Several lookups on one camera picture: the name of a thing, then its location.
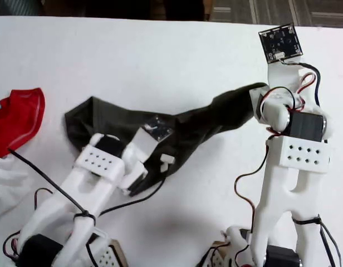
red cloth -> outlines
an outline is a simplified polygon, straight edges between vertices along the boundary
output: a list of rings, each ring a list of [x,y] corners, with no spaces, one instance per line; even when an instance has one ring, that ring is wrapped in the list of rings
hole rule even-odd
[[[38,132],[45,109],[44,94],[40,88],[12,90],[11,95],[0,100],[0,157],[9,154]]]

white table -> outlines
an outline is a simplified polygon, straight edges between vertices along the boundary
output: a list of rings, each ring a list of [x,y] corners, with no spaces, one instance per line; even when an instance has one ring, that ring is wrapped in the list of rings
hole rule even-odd
[[[35,87],[41,87],[46,97],[41,129],[19,152],[60,183],[76,156],[65,134],[63,114],[92,95],[125,108],[179,113],[207,105],[222,92],[267,82],[258,31],[268,28],[0,17],[0,99],[11,89]],[[343,29],[299,27],[297,33],[307,62],[322,73],[320,100],[335,124],[321,215],[343,256]],[[264,126],[251,119],[239,130],[212,137],[152,199],[103,216],[98,227],[120,241],[130,266],[194,266],[211,242],[222,238],[220,230],[234,224],[250,226],[251,210],[236,197],[233,183],[262,161],[267,136]],[[46,185],[24,164],[17,162],[17,168],[31,174],[35,188]],[[240,191],[256,202],[262,175],[240,183]],[[109,206],[128,200],[116,192]],[[29,194],[0,217],[0,266],[6,261],[3,240],[32,213]],[[276,233],[280,244],[294,246],[289,214]],[[320,238],[316,261],[317,266],[329,265]]]

floor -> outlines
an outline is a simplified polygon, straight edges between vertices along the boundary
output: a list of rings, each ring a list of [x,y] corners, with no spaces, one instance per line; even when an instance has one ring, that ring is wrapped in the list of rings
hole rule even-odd
[[[92,0],[0,0],[0,15],[44,13],[48,16],[80,17],[85,15],[89,1]],[[206,21],[271,25],[293,22],[295,26],[343,28],[343,0],[200,1],[204,2]],[[150,19],[166,19],[164,0],[150,0],[150,8]]]
[[[210,21],[343,28],[343,0],[213,0]]]

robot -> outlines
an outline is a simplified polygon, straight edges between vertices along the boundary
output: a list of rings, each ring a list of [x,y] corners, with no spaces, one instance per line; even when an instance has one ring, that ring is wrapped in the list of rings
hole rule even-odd
[[[272,133],[258,168],[266,164],[261,200],[256,208],[237,191],[237,181],[255,172],[236,179],[236,194],[252,207],[252,227],[229,227],[224,233],[225,241],[209,249],[198,266],[313,267],[315,236],[320,233],[326,241],[324,229],[329,234],[317,206],[321,181],[329,167],[327,139],[332,133],[331,119],[320,108],[317,96],[320,73],[301,62],[303,54],[294,25],[269,29],[259,36],[268,62],[269,86],[250,90],[249,94],[255,118],[268,125]],[[313,72],[300,76],[299,71],[304,69]],[[315,81],[314,103],[301,92]],[[61,186],[11,151],[57,189],[20,232],[12,258],[16,266],[126,266],[119,246],[95,227],[96,218],[105,212],[103,208],[114,190],[120,188],[128,193],[136,180],[146,176],[143,163],[158,143],[171,134],[172,129],[157,117],[139,128],[127,147],[114,136],[95,134]],[[162,155],[161,172],[173,161],[173,157]],[[285,189],[283,179],[290,169],[298,170],[298,183],[292,191]],[[268,244],[272,229],[286,211],[291,212],[297,231],[295,251]],[[42,234],[66,221],[74,224],[61,244]],[[328,254],[334,266],[331,252]]]

black cable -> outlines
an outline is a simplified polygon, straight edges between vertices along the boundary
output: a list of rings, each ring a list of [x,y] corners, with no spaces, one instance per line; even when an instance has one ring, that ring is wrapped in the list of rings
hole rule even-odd
[[[86,210],[79,204],[76,202],[75,199],[73,199],[68,193],[66,193],[64,190],[62,190],[56,183],[54,183],[53,180],[51,180],[43,171],[41,171],[36,165],[34,165],[33,163],[31,163],[29,160],[25,159],[24,157],[22,157],[20,154],[18,154],[17,152],[15,152],[14,150],[8,148],[8,151],[14,155],[15,157],[17,157],[18,159],[20,159],[21,161],[23,161],[25,164],[27,164],[29,167],[31,167],[33,170],[35,170],[40,176],[42,176],[49,184],[51,184],[56,190],[58,190],[63,196],[65,196],[67,199],[69,199],[79,210],[81,210],[82,213],[85,213]]]
[[[321,227],[323,227],[325,229],[325,231],[326,231],[327,235],[329,236],[331,242],[334,244],[334,247],[336,249],[337,255],[339,257],[340,267],[342,267],[341,253],[340,253],[340,249],[339,249],[335,239],[332,237],[330,231],[328,230],[328,228],[326,227],[326,225],[322,221],[320,221],[320,225],[321,225]]]
[[[321,220],[321,217],[320,215],[318,215],[317,217],[313,218],[313,219],[309,219],[309,220],[305,220],[305,221],[300,221],[300,220],[296,220],[294,218],[292,218],[293,222],[295,224],[299,224],[299,225],[307,225],[307,224],[318,224],[320,225],[320,235],[321,235],[321,238],[322,238],[322,242],[324,243],[324,246],[325,246],[325,249],[326,249],[326,252],[329,248],[329,245],[327,244],[327,240],[325,238],[325,240],[323,239],[324,236],[324,232],[322,231],[322,228],[325,229],[326,233],[328,234],[330,240],[332,241],[332,243],[334,244],[334,247],[336,249],[336,252],[337,252],[337,255],[339,257],[339,262],[340,262],[340,267],[342,267],[342,260],[341,260],[341,253],[340,253],[340,249],[339,247],[337,246],[337,243],[335,241],[335,239],[332,237],[330,231],[328,230],[328,228],[326,227],[326,225],[322,222]],[[329,261],[331,262],[331,258],[332,258],[332,254],[331,252],[330,253],[327,253],[327,255],[329,256]]]
[[[211,258],[210,258],[210,261],[211,261],[211,267],[214,267],[214,261],[213,261],[213,259],[214,259],[214,256],[215,256],[215,253],[216,253],[216,250],[218,250],[219,248],[222,248],[222,247],[224,247],[224,246],[228,246],[230,244],[230,242],[228,242],[228,243],[226,243],[226,244],[222,244],[222,245],[218,245],[218,246],[216,246],[216,247],[214,247],[213,249],[214,249],[214,251],[212,252],[212,254],[211,254]]]
[[[122,207],[127,207],[127,206],[130,206],[130,205],[133,205],[133,204],[137,204],[137,203],[140,203],[140,202],[143,202],[149,198],[151,198],[155,193],[158,192],[158,190],[161,188],[161,186],[163,185],[163,183],[165,182],[165,178],[162,179],[161,183],[159,184],[159,186],[148,196],[142,198],[142,199],[139,199],[139,200],[134,200],[134,201],[131,201],[131,202],[127,202],[125,204],[122,204],[122,205],[118,205],[118,206],[114,206],[114,207],[111,207],[109,209],[106,209],[104,211],[101,212],[100,216],[102,216],[103,214],[106,214],[108,212],[111,212],[111,211],[114,211],[114,210],[117,210],[117,209],[120,209]]]
[[[21,233],[21,231],[19,230],[19,231],[15,232],[15,233],[9,235],[9,236],[5,239],[5,241],[3,242],[3,246],[2,246],[2,250],[3,250],[4,255],[5,255],[6,257],[10,258],[11,260],[13,260],[14,262],[17,261],[17,258],[14,257],[14,256],[12,256],[12,255],[9,255],[9,254],[7,253],[6,245],[7,245],[7,242],[9,241],[9,239],[11,239],[12,237],[14,237],[14,236],[16,236],[16,235],[19,235],[20,233]]]
[[[312,70],[315,72],[316,74],[316,86],[315,86],[315,93],[314,93],[314,98],[315,98],[315,103],[320,107],[320,102],[319,102],[319,86],[320,86],[320,81],[321,81],[321,75],[320,75],[320,71],[314,67],[313,65],[310,65],[308,63],[296,63],[296,62],[284,62],[283,60],[280,60],[282,64],[284,65],[299,65],[302,66],[304,68],[308,68],[309,70]]]
[[[290,93],[290,95],[291,95],[291,97],[292,97],[292,99],[293,99],[293,108],[292,108],[292,109],[295,110],[295,97],[294,97],[293,92],[290,91],[287,87],[284,87],[284,86],[277,86],[277,87],[274,87],[274,88],[272,88],[272,89],[278,89],[278,88],[283,88],[283,89],[287,90],[288,93]]]
[[[97,262],[96,262],[96,260],[95,260],[95,258],[94,258],[94,256],[93,256],[92,252],[91,252],[91,249],[90,249],[89,244],[86,244],[86,249],[87,249],[87,253],[88,253],[89,257],[90,257],[90,260],[91,260],[93,266],[94,266],[94,267],[99,267],[99,266],[97,265]]]
[[[320,236],[321,236],[321,240],[324,244],[327,257],[329,258],[331,267],[336,267],[335,262],[334,262],[334,257],[332,256],[331,249],[329,247],[329,244],[327,242],[327,239],[326,239],[326,236],[325,236],[325,233],[324,233],[324,230],[322,229],[322,227],[320,227]]]
[[[247,245],[244,249],[241,249],[239,252],[236,253],[236,255],[234,256],[234,263],[236,264],[237,267],[239,267],[238,263],[237,263],[237,257],[240,253],[244,252],[246,249],[248,249],[249,245]]]
[[[53,192],[48,188],[45,188],[45,187],[38,188],[34,193],[34,210],[36,210],[38,207],[38,192],[41,190],[45,190],[49,192],[50,194],[53,194]]]

